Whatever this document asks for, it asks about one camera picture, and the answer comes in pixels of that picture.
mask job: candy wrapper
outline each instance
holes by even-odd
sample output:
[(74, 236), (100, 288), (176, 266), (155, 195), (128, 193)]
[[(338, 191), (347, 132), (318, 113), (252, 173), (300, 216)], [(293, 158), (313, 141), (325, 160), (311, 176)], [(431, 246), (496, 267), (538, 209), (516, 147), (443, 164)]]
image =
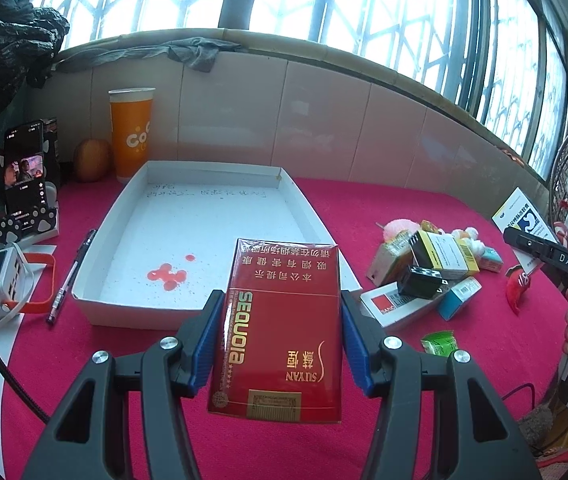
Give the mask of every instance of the candy wrapper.
[(425, 335), (421, 339), (421, 345), (427, 354), (442, 355), (444, 357), (448, 357), (458, 349), (452, 330)]

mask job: white card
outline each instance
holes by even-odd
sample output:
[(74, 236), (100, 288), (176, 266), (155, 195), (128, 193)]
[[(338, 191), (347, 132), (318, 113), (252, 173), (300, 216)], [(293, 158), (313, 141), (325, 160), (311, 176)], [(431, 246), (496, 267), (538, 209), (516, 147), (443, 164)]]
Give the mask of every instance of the white card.
[[(539, 236), (539, 238), (557, 242), (551, 228), (546, 225), (544, 217), (539, 214), (519, 188), (513, 191), (506, 203), (493, 215), (492, 220), (502, 233), (507, 227), (514, 227), (525, 233)], [(513, 249), (513, 252), (526, 274), (530, 274), (542, 264), (540, 260), (533, 258), (530, 254), (517, 249)]]

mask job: red tablecloth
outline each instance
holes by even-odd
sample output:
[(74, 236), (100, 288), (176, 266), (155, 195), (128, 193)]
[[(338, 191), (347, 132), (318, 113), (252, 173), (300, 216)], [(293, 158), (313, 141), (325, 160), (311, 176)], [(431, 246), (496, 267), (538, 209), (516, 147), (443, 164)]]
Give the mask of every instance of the red tablecloth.
[[(296, 180), (339, 244), (364, 290), (373, 288), (365, 272), (381, 241), (375, 222), (395, 218), (428, 219), (447, 232), (476, 227), (481, 240), (495, 248), (504, 268), (516, 264), (495, 226), (449, 196), (394, 187), (323, 180)], [(58, 248), (58, 275), (64, 276), (86, 232), (97, 228), (122, 186), (114, 180), (69, 184), (59, 196), (62, 235), (51, 240)], [(482, 290), (451, 322), (431, 312), (398, 335), (420, 348), (422, 335), (453, 329), (461, 348), (470, 352), (500, 394), (534, 383), (538, 400), (556, 369), (563, 341), (566, 302), (538, 272), (526, 292), (522, 313), (515, 316), (504, 296), (503, 275), (483, 271)], [(10, 359), (10, 369), (48, 413), (55, 410), (76, 374), (98, 349), (118, 356), (144, 351), (165, 334), (91, 326), (71, 297), (53, 330), (42, 316), (22, 322)], [(358, 479), (377, 418), (379, 402), (369, 400), (353, 384), (343, 365), (342, 422), (331, 425), (274, 424), (237, 420), (206, 412), (208, 387), (183, 408), (193, 450), (204, 479)], [(432, 396), (424, 394), (416, 474), (430, 463)], [(522, 392), (508, 400), (515, 417), (529, 409)], [(42, 431), (42, 423), (10, 388), (2, 397), (2, 450), (7, 480), (20, 477)], [(141, 434), (139, 396), (133, 396), (130, 437), (136, 478), (148, 478)], [(50, 477), (55, 478), (51, 470)]]

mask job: orange strap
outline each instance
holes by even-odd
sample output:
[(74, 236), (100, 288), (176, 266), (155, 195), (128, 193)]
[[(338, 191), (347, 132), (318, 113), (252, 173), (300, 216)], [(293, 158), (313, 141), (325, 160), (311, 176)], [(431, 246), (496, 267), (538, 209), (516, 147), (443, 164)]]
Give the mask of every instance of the orange strap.
[[(46, 264), (51, 267), (50, 277), (50, 296), (44, 301), (28, 301), (20, 310), (21, 314), (48, 314), (50, 306), (55, 297), (55, 258), (52, 254), (46, 253), (24, 253), (26, 261), (30, 264)], [(13, 309), (17, 305), (17, 301), (7, 301), (8, 308)]]

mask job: gold label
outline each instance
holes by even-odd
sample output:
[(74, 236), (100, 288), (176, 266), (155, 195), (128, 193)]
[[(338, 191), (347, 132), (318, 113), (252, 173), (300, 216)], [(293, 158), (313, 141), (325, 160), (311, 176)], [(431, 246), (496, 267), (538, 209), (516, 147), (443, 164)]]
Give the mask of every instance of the gold label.
[(466, 243), (462, 242), (461, 240), (455, 240), (455, 241), (457, 242), (459, 250), (462, 251), (462, 256), (464, 257), (464, 261), (466, 262), (466, 267), (468, 267), (468, 270), (479, 272), (480, 268), (477, 266), (477, 261), (475, 260), (475, 257), (470, 252), (470, 247), (468, 247), (468, 245), (466, 245)]
[(301, 392), (248, 391), (247, 418), (274, 422), (299, 422), (301, 415)]

